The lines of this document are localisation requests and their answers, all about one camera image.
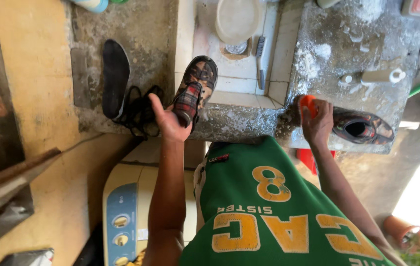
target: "green jersey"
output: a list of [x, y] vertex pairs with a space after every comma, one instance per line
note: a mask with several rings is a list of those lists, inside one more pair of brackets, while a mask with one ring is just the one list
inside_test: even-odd
[[204, 223], [180, 265], [393, 265], [272, 137], [212, 149], [201, 173]]

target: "person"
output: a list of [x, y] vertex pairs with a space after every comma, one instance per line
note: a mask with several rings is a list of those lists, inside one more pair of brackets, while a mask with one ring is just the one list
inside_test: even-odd
[[272, 137], [215, 145], [195, 181], [204, 224], [184, 248], [183, 151], [192, 127], [182, 127], [157, 96], [149, 98], [162, 140], [144, 265], [406, 265], [333, 159], [333, 106], [323, 100], [315, 100], [313, 119], [304, 108], [302, 125], [322, 190], [301, 177]]

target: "gray brush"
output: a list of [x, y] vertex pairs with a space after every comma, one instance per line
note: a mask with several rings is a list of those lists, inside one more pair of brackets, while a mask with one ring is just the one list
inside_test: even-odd
[[262, 52], [264, 50], [264, 43], [266, 38], [264, 36], [259, 37], [258, 48], [256, 49], [256, 58], [258, 59], [259, 65], [259, 85], [262, 90], [265, 90], [266, 82], [264, 81], [264, 70], [261, 65]]

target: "concrete countertop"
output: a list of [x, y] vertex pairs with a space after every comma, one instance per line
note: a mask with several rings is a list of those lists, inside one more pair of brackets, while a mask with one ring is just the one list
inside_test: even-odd
[[[295, 127], [288, 115], [293, 112], [290, 104], [299, 94], [313, 94], [335, 106], [377, 114], [397, 132], [418, 68], [420, 19], [401, 16], [402, 0], [372, 1], [342, 1], [330, 9], [307, 1], [284, 108], [209, 105], [191, 138], [253, 142], [257, 136], [271, 135], [283, 148], [309, 148], [302, 129]], [[320, 45], [325, 48], [322, 52], [316, 49]], [[397, 67], [407, 77], [394, 86], [339, 83], [347, 73]], [[354, 144], [334, 135], [329, 140], [332, 150], [378, 154], [389, 153], [392, 144]]]
[[[308, 148], [301, 128], [294, 126], [289, 115], [293, 112], [290, 105], [298, 94], [313, 94], [335, 106], [377, 114], [397, 132], [418, 68], [420, 19], [401, 16], [402, 0], [345, 0], [329, 9], [321, 9], [313, 0], [294, 0], [286, 4], [300, 14], [294, 17], [300, 20], [300, 27], [292, 69], [288, 69], [291, 79], [285, 106], [272, 110], [207, 104], [190, 138], [251, 143], [258, 136], [271, 135], [283, 148]], [[132, 78], [136, 81], [133, 85], [144, 93], [152, 83], [158, 84], [166, 91], [165, 102], [170, 102], [173, 84], [169, 82], [172, 77], [167, 69], [175, 50], [172, 40], [177, 24], [173, 16], [175, 9], [174, 2], [166, 8], [156, 0], [143, 0], [111, 5], [98, 15], [83, 9], [72, 10], [71, 47], [85, 51], [89, 76], [85, 87], [89, 90], [91, 104], [79, 108], [81, 130], [130, 133], [104, 117], [101, 111], [101, 44], [109, 37], [119, 40], [130, 54]], [[148, 21], [142, 27], [132, 19], [116, 19], [116, 16], [126, 15], [143, 21], [146, 16], [157, 17], [156, 12], [165, 19]], [[162, 32], [162, 40], [155, 42], [156, 34], [148, 32]], [[402, 68], [407, 77], [395, 86], [342, 86], [339, 83], [339, 78], [347, 73], [397, 67]], [[386, 154], [391, 147], [392, 143], [353, 144], [334, 135], [329, 141], [332, 150]]]

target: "number 8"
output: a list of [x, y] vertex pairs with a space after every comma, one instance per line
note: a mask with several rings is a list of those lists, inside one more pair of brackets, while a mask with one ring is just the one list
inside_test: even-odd
[[[274, 178], [266, 178], [262, 174], [265, 170], [271, 171], [274, 174]], [[259, 166], [253, 170], [253, 178], [259, 182], [256, 190], [258, 191], [261, 198], [272, 201], [272, 202], [286, 202], [290, 200], [290, 190], [284, 185], [286, 178], [284, 175], [274, 167], [271, 166]], [[268, 186], [270, 184], [275, 185], [279, 189], [278, 194], [269, 192]]]

